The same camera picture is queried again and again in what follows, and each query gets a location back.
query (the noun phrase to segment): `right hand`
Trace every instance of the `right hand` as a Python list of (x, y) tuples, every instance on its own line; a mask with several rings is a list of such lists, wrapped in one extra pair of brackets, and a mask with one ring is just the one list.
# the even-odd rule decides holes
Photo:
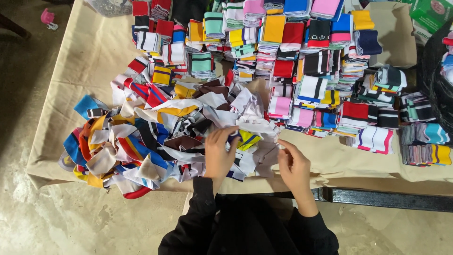
[(310, 192), (310, 165), (302, 152), (292, 143), (279, 139), (285, 149), (279, 151), (280, 175), (294, 196)]

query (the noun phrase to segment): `plastic container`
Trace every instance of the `plastic container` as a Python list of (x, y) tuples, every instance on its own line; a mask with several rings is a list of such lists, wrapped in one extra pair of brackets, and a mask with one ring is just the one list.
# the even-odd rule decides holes
[(132, 14), (130, 0), (85, 0), (104, 17), (116, 17)]

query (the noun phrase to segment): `metal frame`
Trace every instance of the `metal frame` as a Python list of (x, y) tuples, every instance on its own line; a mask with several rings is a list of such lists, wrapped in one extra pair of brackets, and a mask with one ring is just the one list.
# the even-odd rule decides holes
[[(451, 196), (430, 196), (330, 187), (312, 189), (312, 193), (316, 201), (323, 202), (453, 212), (453, 197)], [(257, 195), (294, 198), (290, 191)]]

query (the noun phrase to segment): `left hand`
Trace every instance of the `left hand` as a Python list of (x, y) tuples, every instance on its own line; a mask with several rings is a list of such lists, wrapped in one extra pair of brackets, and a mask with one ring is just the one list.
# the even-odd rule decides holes
[(217, 129), (206, 138), (204, 147), (206, 152), (206, 172), (204, 177), (212, 179), (214, 195), (222, 185), (223, 179), (227, 176), (236, 158), (236, 147), (240, 140), (236, 137), (227, 152), (225, 144), (228, 136), (239, 130), (238, 126)]

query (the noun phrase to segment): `person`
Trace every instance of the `person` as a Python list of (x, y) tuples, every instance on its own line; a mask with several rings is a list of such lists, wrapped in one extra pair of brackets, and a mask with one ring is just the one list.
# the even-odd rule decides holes
[(189, 210), (163, 237), (158, 254), (338, 254), (337, 237), (324, 224), (310, 190), (310, 160), (287, 141), (278, 140), (285, 147), (278, 155), (280, 174), (298, 205), (287, 225), (260, 198), (216, 196), (235, 160), (239, 138), (233, 140), (229, 152), (225, 144), (238, 129), (217, 129), (206, 138), (204, 177), (193, 179)]

